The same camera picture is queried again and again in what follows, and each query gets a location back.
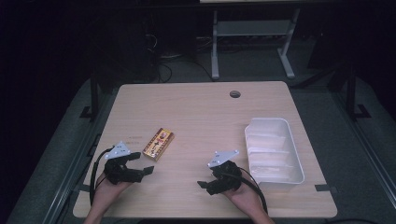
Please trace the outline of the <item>yellow and red snack box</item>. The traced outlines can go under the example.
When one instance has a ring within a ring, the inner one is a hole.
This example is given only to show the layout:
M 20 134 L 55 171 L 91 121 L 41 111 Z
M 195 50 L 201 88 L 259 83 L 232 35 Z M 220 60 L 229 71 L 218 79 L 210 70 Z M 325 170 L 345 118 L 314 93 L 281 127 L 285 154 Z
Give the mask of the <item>yellow and red snack box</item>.
M 157 161 L 173 141 L 174 137 L 173 132 L 160 128 L 143 149 L 143 154 L 151 160 Z

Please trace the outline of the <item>white metal desk frame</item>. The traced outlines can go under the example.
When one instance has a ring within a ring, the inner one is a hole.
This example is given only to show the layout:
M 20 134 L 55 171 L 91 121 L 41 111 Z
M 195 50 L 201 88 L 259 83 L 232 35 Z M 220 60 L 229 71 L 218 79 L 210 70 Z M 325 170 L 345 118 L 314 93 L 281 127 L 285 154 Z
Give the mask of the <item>white metal desk frame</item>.
M 218 12 L 213 12 L 212 25 L 212 50 L 211 50 L 211 78 L 219 79 L 218 38 L 226 36 L 270 36 L 281 35 L 285 37 L 284 44 L 277 49 L 279 59 L 283 65 L 286 77 L 295 78 L 295 74 L 288 59 L 288 50 L 294 30 L 300 15 L 296 8 L 290 20 L 278 21 L 220 21 Z

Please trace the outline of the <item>person's left hand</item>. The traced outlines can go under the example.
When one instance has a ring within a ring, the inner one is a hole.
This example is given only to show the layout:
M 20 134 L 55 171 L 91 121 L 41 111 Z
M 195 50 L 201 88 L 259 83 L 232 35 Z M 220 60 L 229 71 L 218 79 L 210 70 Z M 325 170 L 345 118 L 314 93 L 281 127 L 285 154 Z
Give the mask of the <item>person's left hand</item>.
M 110 205 L 130 186 L 131 183 L 128 182 L 120 182 L 114 185 L 106 178 L 105 174 L 101 174 L 97 179 L 92 211 L 96 215 L 103 215 Z

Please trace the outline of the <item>black metal stand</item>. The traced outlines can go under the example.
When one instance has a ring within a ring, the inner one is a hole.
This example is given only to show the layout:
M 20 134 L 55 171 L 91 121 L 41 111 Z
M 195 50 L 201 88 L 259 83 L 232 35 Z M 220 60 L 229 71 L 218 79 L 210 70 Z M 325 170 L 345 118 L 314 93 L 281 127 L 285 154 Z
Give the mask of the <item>black metal stand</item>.
M 356 74 L 353 66 L 349 65 L 346 71 L 346 112 L 353 121 L 368 119 L 371 115 L 366 107 L 356 104 Z
M 99 112 L 98 82 L 95 77 L 90 78 L 91 105 L 85 106 L 80 113 L 83 119 L 94 121 Z

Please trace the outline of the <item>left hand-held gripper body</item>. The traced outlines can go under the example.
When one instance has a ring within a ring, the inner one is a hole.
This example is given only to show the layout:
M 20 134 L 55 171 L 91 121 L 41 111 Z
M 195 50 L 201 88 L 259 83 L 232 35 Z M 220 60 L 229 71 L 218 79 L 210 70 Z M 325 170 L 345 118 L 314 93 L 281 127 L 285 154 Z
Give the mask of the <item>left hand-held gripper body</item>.
M 122 141 L 117 143 L 105 155 L 106 164 L 104 173 L 114 185 L 120 182 L 141 182 L 145 176 L 143 170 L 130 169 L 126 163 L 127 156 L 133 153 Z

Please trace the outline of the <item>person's right hand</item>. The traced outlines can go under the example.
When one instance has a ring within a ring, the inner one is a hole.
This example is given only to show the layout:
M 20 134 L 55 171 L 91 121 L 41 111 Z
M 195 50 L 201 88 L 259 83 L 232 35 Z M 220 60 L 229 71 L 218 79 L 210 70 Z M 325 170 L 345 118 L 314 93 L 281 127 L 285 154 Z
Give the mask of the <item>person's right hand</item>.
M 264 214 L 259 195 L 246 183 L 242 183 L 238 189 L 224 191 L 223 195 L 249 217 Z

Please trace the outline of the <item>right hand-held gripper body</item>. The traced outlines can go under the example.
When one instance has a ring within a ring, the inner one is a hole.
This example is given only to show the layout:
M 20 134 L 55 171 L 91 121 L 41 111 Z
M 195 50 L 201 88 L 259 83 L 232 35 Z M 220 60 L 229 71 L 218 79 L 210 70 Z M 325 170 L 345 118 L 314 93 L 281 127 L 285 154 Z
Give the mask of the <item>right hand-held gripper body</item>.
M 215 180 L 206 184 L 206 191 L 210 195 L 219 194 L 227 190 L 238 189 L 241 186 L 242 172 L 232 161 L 239 151 L 216 151 L 214 157 L 208 163 Z

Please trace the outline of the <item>white plastic bin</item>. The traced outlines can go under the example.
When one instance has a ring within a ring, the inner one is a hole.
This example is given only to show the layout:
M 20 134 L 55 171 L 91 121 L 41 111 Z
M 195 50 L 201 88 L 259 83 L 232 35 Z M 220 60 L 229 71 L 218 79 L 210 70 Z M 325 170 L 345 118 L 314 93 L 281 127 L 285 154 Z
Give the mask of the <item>white plastic bin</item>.
M 245 129 L 250 174 L 262 189 L 289 191 L 304 183 L 290 126 L 281 118 L 254 118 Z

